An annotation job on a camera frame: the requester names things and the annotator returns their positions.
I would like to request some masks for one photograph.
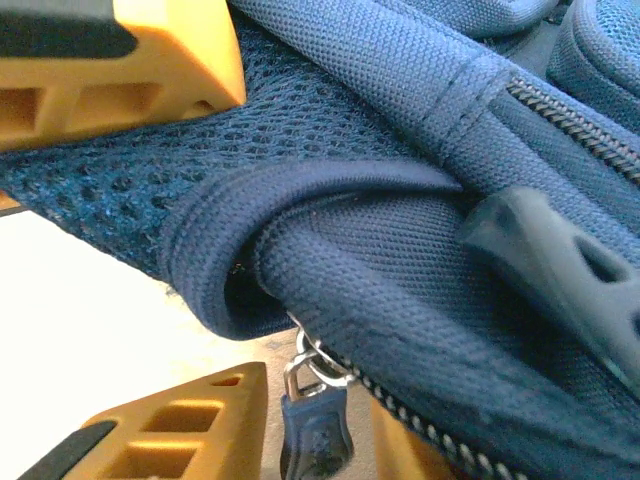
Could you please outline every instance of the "zipper pull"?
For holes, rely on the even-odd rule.
[[[284,371],[282,397],[284,444],[280,456],[283,480],[322,480],[342,470],[353,457],[353,441],[347,427],[347,386],[353,375],[298,331],[299,353]],[[309,367],[320,381],[304,388],[298,372]]]

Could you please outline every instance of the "mesh panel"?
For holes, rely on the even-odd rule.
[[[329,74],[235,14],[243,108],[0,156],[0,188],[99,249],[157,277],[159,226],[205,177],[280,158],[416,154]]]

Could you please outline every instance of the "orange plastic block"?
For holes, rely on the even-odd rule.
[[[371,402],[373,442],[379,480],[462,480],[449,462],[393,418],[377,400]]]
[[[265,365],[240,365],[92,418],[117,425],[64,480],[257,480],[266,418]]]
[[[0,57],[0,151],[195,118],[245,102],[225,0],[113,0],[113,17],[136,40],[124,56]]]

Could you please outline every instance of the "blue backpack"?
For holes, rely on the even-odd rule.
[[[3,154],[214,332],[294,326],[476,478],[640,479],[637,0],[233,0],[246,106]]]

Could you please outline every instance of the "blue rubber zipper pull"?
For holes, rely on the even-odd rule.
[[[481,202],[460,236],[640,398],[640,273],[632,265],[526,187]]]
[[[323,355],[308,343],[307,347],[285,368],[286,394],[281,402],[284,444],[280,456],[283,480],[330,478],[353,457],[353,441],[347,428],[346,386],[350,379],[330,377],[344,386],[332,387],[319,381],[301,389],[301,367],[309,366],[314,373],[325,368]]]

